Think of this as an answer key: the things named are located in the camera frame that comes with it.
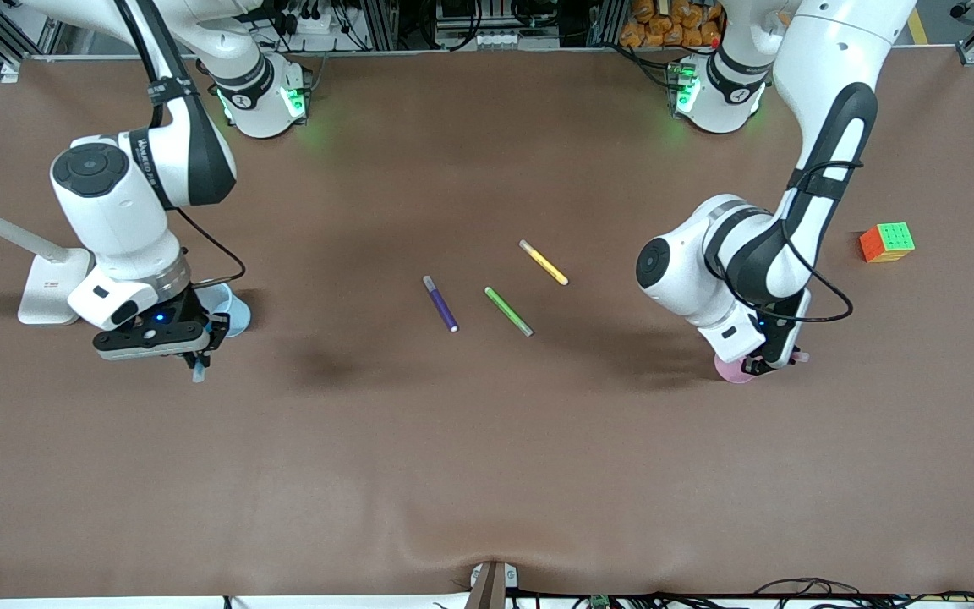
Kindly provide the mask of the light blue plastic cup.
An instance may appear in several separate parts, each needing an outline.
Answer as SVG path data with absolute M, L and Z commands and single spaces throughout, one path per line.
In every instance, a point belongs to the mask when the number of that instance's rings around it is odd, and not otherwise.
M 208 288 L 197 288 L 194 292 L 209 315 L 228 315 L 227 338 L 246 332 L 251 321 L 251 311 L 246 302 L 233 292 L 231 284 L 221 283 Z

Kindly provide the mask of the green marker pen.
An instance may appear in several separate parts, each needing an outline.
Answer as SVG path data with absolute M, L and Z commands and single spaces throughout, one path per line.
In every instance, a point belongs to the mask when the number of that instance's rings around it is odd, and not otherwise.
M 534 330 L 531 326 L 517 313 L 509 302 L 507 302 L 500 293 L 494 288 L 486 286 L 484 288 L 484 294 L 492 302 L 492 304 L 502 313 L 503 316 L 510 321 L 524 335 L 525 337 L 531 337 L 534 335 Z

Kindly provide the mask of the colourful puzzle cube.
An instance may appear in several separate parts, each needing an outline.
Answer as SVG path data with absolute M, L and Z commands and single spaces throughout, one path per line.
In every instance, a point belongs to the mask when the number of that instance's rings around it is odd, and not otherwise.
M 916 249 L 915 239 L 905 222 L 873 225 L 859 235 L 858 243 L 866 263 L 892 262 L 904 258 Z

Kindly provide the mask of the metal table edge bracket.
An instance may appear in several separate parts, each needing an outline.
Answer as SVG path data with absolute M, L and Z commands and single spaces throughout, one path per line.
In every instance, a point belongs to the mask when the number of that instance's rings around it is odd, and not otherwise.
M 512 609 L 509 593 L 518 589 L 518 569 L 507 562 L 481 562 L 473 568 L 471 583 L 463 609 Z

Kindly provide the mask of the purple marker pen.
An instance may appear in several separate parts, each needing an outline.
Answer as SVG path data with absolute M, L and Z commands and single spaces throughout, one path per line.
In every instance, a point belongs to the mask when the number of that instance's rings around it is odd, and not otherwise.
M 447 301 L 445 301 L 443 294 L 437 288 L 435 282 L 433 281 L 433 278 L 430 277 L 430 275 L 424 275 L 422 281 L 424 287 L 426 288 L 426 290 L 428 290 L 430 300 L 432 300 L 438 315 L 440 316 L 440 318 L 443 320 L 445 324 L 445 327 L 448 329 L 449 332 L 452 332 L 452 334 L 456 334 L 456 332 L 459 332 L 460 326 L 459 324 L 457 324 L 456 317 L 453 315 L 450 308 L 448 307 Z

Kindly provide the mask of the pink plastic cup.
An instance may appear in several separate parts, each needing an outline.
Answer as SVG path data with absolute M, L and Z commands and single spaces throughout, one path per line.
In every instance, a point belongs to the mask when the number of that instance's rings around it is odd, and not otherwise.
M 720 378 L 730 382 L 730 384 L 747 384 L 747 382 L 754 381 L 754 379 L 758 378 L 758 375 L 751 374 L 747 370 L 746 356 L 740 359 L 734 359 L 734 361 L 725 361 L 725 359 L 721 359 L 718 355 L 715 355 L 714 367 L 716 373 L 720 375 Z

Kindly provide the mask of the bag of orange snacks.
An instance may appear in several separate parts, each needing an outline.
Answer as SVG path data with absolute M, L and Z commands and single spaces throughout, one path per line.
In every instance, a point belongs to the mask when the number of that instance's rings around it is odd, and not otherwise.
M 718 0 L 629 0 L 618 45 L 718 47 L 725 27 Z

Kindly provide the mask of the yellow marker pen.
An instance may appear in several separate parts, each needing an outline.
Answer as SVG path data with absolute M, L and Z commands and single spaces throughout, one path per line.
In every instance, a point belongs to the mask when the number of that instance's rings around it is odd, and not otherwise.
M 519 240 L 518 246 L 521 247 L 522 251 L 525 251 L 525 253 L 529 255 L 529 257 L 533 259 L 534 262 L 536 262 L 537 265 L 540 266 L 541 269 L 544 270 L 544 272 L 548 274 L 553 281 L 556 281 L 561 286 L 566 286 L 569 284 L 569 278 L 566 277 L 566 275 L 561 272 L 557 266 L 554 266 L 548 258 L 545 258 L 545 255 L 542 255 L 537 248 L 534 248 L 529 242 L 527 242 L 527 240 Z

